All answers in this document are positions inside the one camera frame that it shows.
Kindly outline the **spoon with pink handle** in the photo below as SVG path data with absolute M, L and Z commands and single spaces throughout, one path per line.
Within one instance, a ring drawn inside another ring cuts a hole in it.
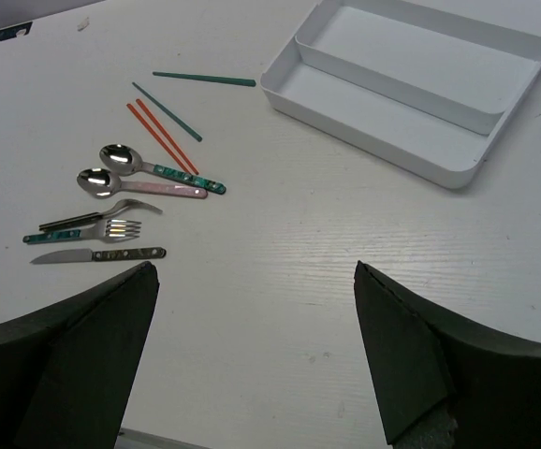
M 200 187 L 175 183 L 122 181 L 120 176 L 104 168 L 84 169 L 77 176 L 78 185 L 96 198 L 114 196 L 120 192 L 204 199 L 208 192 Z

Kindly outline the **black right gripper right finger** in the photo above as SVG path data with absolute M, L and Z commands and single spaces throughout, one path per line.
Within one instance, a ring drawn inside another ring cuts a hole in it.
M 541 448 L 541 342 L 356 267 L 361 337 L 394 448 Z

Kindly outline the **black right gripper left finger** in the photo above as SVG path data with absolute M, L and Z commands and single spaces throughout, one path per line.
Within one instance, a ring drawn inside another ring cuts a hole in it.
M 159 291 L 144 262 L 0 324 L 0 448 L 111 448 Z

